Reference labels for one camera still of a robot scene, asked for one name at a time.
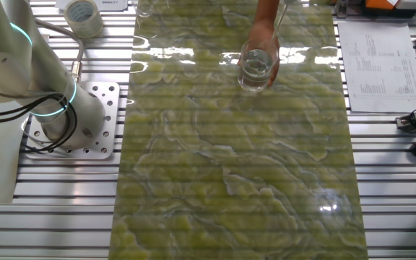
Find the clear glass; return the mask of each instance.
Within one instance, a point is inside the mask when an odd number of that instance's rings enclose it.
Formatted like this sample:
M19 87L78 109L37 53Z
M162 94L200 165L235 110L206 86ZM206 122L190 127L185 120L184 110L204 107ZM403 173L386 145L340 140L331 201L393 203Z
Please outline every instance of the clear glass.
M238 83L249 92L263 90L277 63L278 50L269 41L249 40L242 47Z

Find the yellow object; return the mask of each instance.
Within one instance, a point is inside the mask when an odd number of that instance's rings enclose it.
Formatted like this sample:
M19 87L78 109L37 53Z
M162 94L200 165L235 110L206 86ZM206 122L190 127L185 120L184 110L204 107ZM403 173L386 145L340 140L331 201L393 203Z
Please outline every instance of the yellow object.
M394 5L388 0L366 0L365 6L367 8L392 10Z

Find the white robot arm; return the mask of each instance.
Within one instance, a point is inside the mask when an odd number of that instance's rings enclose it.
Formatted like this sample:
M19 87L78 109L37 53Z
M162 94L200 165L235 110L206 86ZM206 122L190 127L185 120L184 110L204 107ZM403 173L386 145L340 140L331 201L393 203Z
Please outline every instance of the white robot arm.
M76 111L77 127L62 147L86 147L101 130L102 103L83 90L38 32L27 0L0 1L0 103L27 105L41 95L57 92ZM74 117L58 101L47 100L32 114L52 141L60 138Z

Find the black cable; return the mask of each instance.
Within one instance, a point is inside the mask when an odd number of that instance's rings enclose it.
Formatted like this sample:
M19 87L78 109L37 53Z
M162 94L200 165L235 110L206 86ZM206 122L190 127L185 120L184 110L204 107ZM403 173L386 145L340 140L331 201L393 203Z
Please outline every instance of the black cable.
M68 108L71 108L71 112L73 113L73 127L72 128L70 127L71 126L70 115L67 111L66 115L65 115L66 116L66 126L65 126L64 132L62 132L61 136L55 142L53 142L52 144L48 145L47 147L40 148L40 149L25 145L28 149L30 149L30 152L38 152L39 153L39 152L54 150L55 148L60 147L61 145L63 145L67 140L70 139L70 137L72 137L74 132L77 130L78 118L77 118L77 112L75 111L73 106L69 105Z
M13 121L17 118L22 117L26 113L30 112L33 108L35 108L36 106L40 105L41 103L47 101L48 99L57 100L61 104L61 106L64 107L64 109L71 108L71 111L73 113L73 127L71 127L72 126L72 121L70 120L70 115L69 115L68 111L66 111L66 126L65 126L65 129L62 132L61 136L56 141L54 141L53 143L48 145L47 147L43 147L41 149L37 149L37 148L34 148L34 147L30 147L28 145L24 145L24 146L26 146L26 148L28 148L30 150L30 152L40 153L42 151L54 150L55 148L60 147L61 145L63 145L68 139L70 139L70 137L72 137L72 135L74 134L74 132L76 131L77 126L78 126L77 112L75 111L73 106L71 106L71 104L69 103L69 101L66 99L66 97L64 95L62 95L60 93L56 93L56 94L46 95L45 97L39 98L39 99L31 102L28 105L24 105L21 108L0 112L0 116L7 116L7 115L11 115L13 113L20 112L15 116L0 119L0 123Z
M16 112L20 112L20 111L23 111L23 110L27 110L28 108L33 109L34 107L40 105L44 101L46 101L46 100L48 100L50 98L52 99L52 98L58 97L59 95L63 96L62 94L50 94L50 95L47 95L45 97L39 98L39 99L31 102L30 104L24 105L24 106L22 106L20 108L16 108L16 109L13 109L13 110L0 112L0 116L7 116L7 115L10 115L10 114L13 114L13 113L16 113Z
M28 97L28 96L16 96L16 95L9 95L9 94L4 94L0 92L0 97L3 98L11 98L11 99L29 99L29 98L40 98L40 97L44 97L46 96L46 94L44 95L38 95L38 96L34 96L34 97Z

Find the tape roll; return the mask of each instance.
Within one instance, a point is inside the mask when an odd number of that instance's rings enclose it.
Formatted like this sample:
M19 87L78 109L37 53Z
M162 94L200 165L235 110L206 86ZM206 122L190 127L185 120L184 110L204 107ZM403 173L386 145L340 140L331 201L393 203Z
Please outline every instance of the tape roll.
M94 37L104 27L98 6L93 0L71 1L65 7L64 17L73 33L81 38Z

